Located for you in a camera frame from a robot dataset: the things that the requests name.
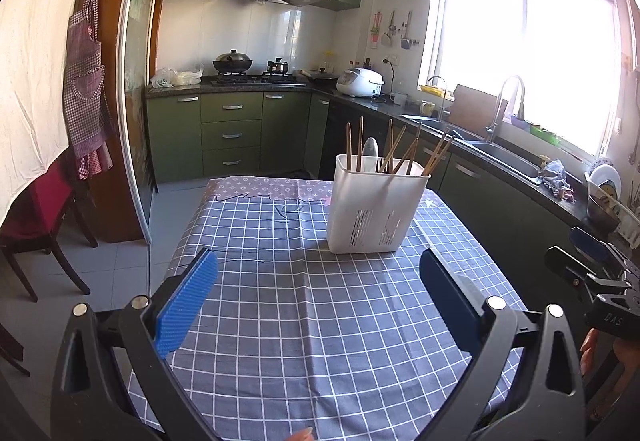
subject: white dish rack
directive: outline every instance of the white dish rack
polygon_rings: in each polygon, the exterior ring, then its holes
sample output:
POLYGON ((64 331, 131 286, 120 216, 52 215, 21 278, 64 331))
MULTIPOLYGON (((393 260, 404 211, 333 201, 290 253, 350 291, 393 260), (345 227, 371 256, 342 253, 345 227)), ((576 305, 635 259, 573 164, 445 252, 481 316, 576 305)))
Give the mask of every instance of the white dish rack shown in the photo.
MULTIPOLYGON (((402 174, 376 172, 378 160, 362 157, 362 171, 356 172, 356 156, 351 156, 352 170, 346 168, 346 154, 336 156, 334 186, 327 222, 327 242, 332 253, 382 253, 396 251, 420 204, 430 176, 422 176, 423 167, 413 162, 405 175, 408 161, 400 167, 402 174)), ((393 159, 395 167, 400 159, 393 159)))
POLYGON ((587 172, 584 173, 587 181, 587 189, 590 196, 603 201, 604 206, 620 218, 620 224, 616 228, 616 232, 629 243, 632 249, 640 246, 640 220, 636 215, 625 207, 620 201, 613 199, 609 194, 604 192, 596 183, 591 181, 591 176, 587 172))

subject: apron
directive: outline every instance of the apron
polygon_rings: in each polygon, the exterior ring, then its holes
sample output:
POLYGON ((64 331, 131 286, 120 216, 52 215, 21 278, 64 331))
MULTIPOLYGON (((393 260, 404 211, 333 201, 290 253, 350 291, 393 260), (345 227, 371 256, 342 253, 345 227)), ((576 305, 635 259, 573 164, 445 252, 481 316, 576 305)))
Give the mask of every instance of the apron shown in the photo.
POLYGON ((113 166, 106 139, 113 132, 104 95, 102 44, 98 35, 98 0, 82 0, 69 19, 62 106, 76 156, 79 179, 113 166))

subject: black countertop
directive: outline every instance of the black countertop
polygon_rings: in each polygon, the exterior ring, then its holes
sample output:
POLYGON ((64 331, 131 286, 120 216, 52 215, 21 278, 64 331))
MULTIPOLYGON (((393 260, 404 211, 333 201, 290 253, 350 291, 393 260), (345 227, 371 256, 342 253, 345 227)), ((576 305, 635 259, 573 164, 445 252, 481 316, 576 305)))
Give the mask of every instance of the black countertop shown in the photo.
MULTIPOLYGON (((180 95, 199 95, 209 93, 228 93, 228 92, 247 92, 247 91, 278 91, 278 92, 317 92, 319 94, 327 95, 335 101, 350 104, 363 111, 365 115, 377 115, 378 117, 390 117, 402 125, 406 125, 407 128, 417 129, 418 124, 412 120, 404 118, 403 115, 419 115, 420 107, 412 102, 407 102, 404 106, 398 106, 390 101, 373 101, 371 98, 352 98, 347 95, 343 95, 336 89, 321 89, 313 85, 308 84, 305 87, 301 86, 283 86, 281 84, 223 84, 213 85, 210 81, 213 77, 203 77, 200 84, 194 86, 180 86, 170 88, 151 88, 146 92, 146 98, 162 98, 180 95)), ((422 126, 420 135, 426 138, 428 141, 436 142, 442 136, 440 131, 434 129, 425 128, 422 126), (431 140, 425 136, 425 134, 431 135, 431 140)), ((498 140, 499 145, 506 145, 506 148, 510 148, 508 144, 503 144, 498 140)), ((550 211, 553 215, 564 221, 571 227, 579 226, 586 229, 590 233, 594 233, 595 230, 591 227, 587 220, 586 202, 587 194, 585 187, 575 178, 570 176, 569 183, 574 188, 575 202, 570 203, 568 201, 559 201, 555 199, 543 186, 536 185, 521 176, 518 176, 513 171, 494 161, 490 156, 483 154, 479 150, 475 149, 472 145, 462 142, 462 140, 455 140, 450 145, 449 151, 460 156, 464 160, 470 161, 476 164, 480 168, 486 170, 489 174, 497 177, 498 179, 507 182, 520 192, 529 196, 540 206, 550 211)))

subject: silver screw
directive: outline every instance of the silver screw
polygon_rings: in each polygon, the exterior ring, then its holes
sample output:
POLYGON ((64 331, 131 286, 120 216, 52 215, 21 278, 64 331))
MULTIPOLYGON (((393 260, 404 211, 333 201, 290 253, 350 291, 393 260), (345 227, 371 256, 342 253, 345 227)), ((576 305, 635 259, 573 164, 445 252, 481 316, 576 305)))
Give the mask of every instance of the silver screw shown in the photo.
POLYGON ((133 297, 133 300, 131 300, 131 307, 133 309, 138 309, 138 310, 145 309, 145 307, 148 305, 149 305, 149 299, 145 295, 139 295, 139 296, 133 297))
POLYGON ((507 306, 504 299, 497 295, 489 297, 486 302, 489 304, 489 307, 492 307, 493 309, 504 309, 507 306))
POLYGON ((556 318, 560 318, 564 314, 564 311, 562 311, 562 308, 558 306, 558 304, 549 304, 546 308, 549 310, 549 315, 555 316, 556 318))
POLYGON ((87 309, 86 304, 80 303, 74 307, 74 315, 82 316, 86 313, 86 309, 87 309))

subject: checkered tablecloth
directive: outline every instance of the checkered tablecloth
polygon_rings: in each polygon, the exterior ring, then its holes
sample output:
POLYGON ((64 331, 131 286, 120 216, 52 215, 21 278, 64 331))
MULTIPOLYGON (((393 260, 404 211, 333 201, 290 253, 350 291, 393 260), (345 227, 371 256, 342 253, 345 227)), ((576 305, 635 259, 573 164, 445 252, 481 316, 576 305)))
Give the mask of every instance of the checkered tablecloth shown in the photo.
MULTIPOLYGON (((216 252, 220 274, 167 361, 223 439, 284 441, 313 426, 319 440, 413 441, 470 360, 418 276, 430 244, 485 295, 524 309, 432 191, 396 253, 360 255, 328 251, 330 192, 321 181, 212 181, 178 244, 168 275, 202 247, 216 252)), ((492 405, 518 359, 512 351, 492 405)), ((159 427, 134 375, 129 392, 159 427)))

